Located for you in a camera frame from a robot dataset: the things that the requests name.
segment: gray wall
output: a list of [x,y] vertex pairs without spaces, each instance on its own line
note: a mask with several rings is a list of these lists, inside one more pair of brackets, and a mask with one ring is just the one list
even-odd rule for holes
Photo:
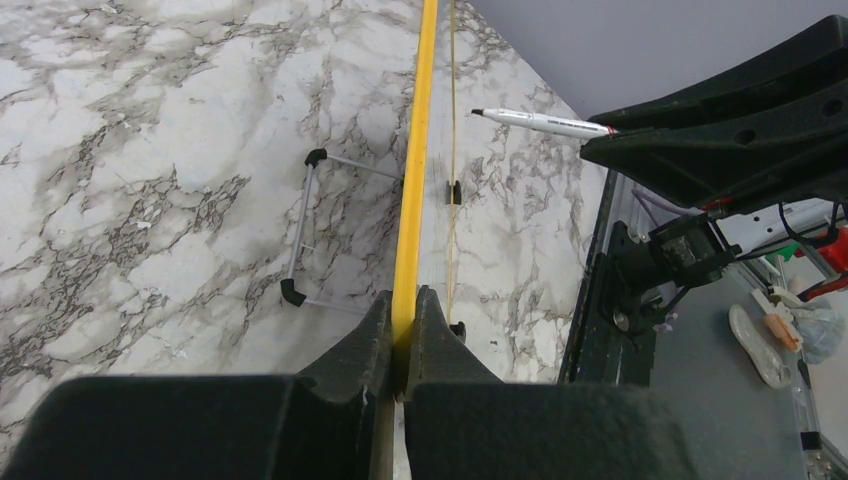
[[471,3],[582,118],[697,83],[827,15],[848,17],[848,0]]

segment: pen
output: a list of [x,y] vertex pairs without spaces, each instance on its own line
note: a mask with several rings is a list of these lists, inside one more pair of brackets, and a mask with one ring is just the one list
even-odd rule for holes
[[606,125],[581,120],[551,117],[541,113],[525,113],[505,108],[475,108],[471,113],[506,125],[529,128],[537,132],[565,135],[566,137],[591,139],[612,135],[618,131]]

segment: white marker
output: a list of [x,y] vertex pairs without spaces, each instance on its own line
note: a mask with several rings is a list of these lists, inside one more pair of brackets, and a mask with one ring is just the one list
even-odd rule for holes
[[591,139],[606,137],[618,133],[612,127],[580,120],[569,120],[567,118],[551,117],[541,113],[525,113],[507,110],[505,108],[475,108],[471,113],[480,115],[506,125],[529,128],[537,132],[553,133],[566,137]]

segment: marble surface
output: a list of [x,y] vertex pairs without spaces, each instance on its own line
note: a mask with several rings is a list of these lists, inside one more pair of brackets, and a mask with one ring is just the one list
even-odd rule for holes
[[[460,111],[571,114],[457,8]],[[66,379],[293,372],[353,328],[281,302],[303,158],[403,171],[419,22],[413,0],[0,6],[0,465]],[[451,314],[496,374],[550,381],[603,171],[565,139],[464,114],[459,135]],[[390,289],[400,194],[322,164],[298,289]]]

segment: metal frame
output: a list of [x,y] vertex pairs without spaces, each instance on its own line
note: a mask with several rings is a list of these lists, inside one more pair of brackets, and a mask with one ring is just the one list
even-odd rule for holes
[[304,245],[300,242],[303,237],[303,224],[306,220],[306,209],[309,207],[309,193],[312,191],[312,177],[315,174],[315,169],[318,168],[318,162],[327,159],[345,165],[350,165],[352,167],[361,168],[363,170],[368,170],[369,172],[377,173],[389,178],[394,178],[395,180],[399,180],[401,182],[403,181],[403,177],[400,175],[389,173],[371,167],[369,165],[365,165],[363,163],[354,162],[353,160],[348,160],[346,158],[328,155],[327,151],[323,148],[317,148],[309,152],[309,154],[306,156],[306,160],[303,162],[304,164],[306,164],[306,180],[304,180],[303,195],[300,199],[300,216],[297,220],[297,230],[295,231],[294,243],[292,244],[292,256],[289,260],[289,268],[286,273],[286,277],[280,282],[280,289],[283,292],[283,299],[296,307],[300,307],[304,303],[308,303],[310,305],[315,305],[318,307],[331,308],[333,310],[340,310],[342,312],[364,315],[366,313],[365,309],[349,305],[342,305],[339,303],[312,300],[306,295],[295,290],[294,269],[295,266],[297,266],[298,258],[300,258],[301,249],[304,247]]

